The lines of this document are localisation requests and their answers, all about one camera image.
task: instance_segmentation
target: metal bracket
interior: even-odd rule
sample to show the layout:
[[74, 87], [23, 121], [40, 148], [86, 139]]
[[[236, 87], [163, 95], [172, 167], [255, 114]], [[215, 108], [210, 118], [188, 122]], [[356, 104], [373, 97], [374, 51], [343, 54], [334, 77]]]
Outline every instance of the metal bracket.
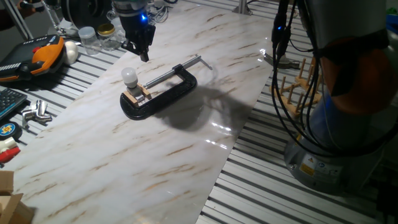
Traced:
[[32, 40], [33, 35], [26, 25], [24, 18], [22, 18], [21, 14], [19, 13], [17, 7], [13, 5], [13, 2], [11, 2], [10, 0], [0, 0], [0, 2], [3, 4], [4, 8], [6, 8], [22, 38], [24, 40]]

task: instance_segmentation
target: yellow label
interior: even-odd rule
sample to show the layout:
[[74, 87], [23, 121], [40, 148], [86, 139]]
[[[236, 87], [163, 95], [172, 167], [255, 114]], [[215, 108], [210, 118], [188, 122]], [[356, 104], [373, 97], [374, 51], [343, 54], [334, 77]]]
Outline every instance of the yellow label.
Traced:
[[315, 172], [314, 169], [312, 169], [311, 167], [309, 167], [305, 164], [301, 164], [300, 170], [303, 171], [304, 173], [310, 175], [311, 177], [313, 176], [313, 173]]

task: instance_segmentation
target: marble surface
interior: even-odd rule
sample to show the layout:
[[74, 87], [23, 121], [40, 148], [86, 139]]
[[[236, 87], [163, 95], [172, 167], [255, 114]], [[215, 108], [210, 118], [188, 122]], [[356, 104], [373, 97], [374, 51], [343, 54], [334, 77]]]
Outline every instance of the marble surface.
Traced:
[[[271, 66], [272, 21], [180, 2], [157, 25], [148, 63], [126, 53], [6, 170], [33, 223], [195, 223]], [[200, 54], [197, 88], [143, 121], [119, 105], [120, 71], [140, 83]], [[166, 81], [151, 90], [170, 88]]]

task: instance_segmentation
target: glass jar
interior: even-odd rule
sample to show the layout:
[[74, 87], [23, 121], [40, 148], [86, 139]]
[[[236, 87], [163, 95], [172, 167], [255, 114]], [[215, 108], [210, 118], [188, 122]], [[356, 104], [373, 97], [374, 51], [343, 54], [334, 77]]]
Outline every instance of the glass jar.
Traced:
[[102, 24], [98, 27], [99, 41], [104, 50], [112, 51], [121, 46], [112, 24]]
[[122, 23], [120, 22], [120, 18], [114, 18], [111, 21], [112, 25], [114, 26], [114, 28], [116, 29], [115, 31], [115, 35], [118, 38], [120, 44], [123, 44], [123, 42], [126, 40], [126, 32], [124, 31], [123, 27], [122, 27]]
[[94, 28], [83, 27], [78, 33], [88, 55], [96, 55], [101, 51], [101, 44], [95, 35]]

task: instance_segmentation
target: jar lid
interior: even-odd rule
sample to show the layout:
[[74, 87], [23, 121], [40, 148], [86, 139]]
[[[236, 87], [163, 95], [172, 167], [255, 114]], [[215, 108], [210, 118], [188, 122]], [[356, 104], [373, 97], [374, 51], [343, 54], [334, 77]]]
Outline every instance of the jar lid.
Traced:
[[83, 27], [79, 30], [79, 36], [82, 39], [88, 39], [95, 35], [95, 30], [92, 27]]
[[97, 29], [99, 35], [110, 35], [114, 32], [114, 26], [112, 24], [102, 24]]

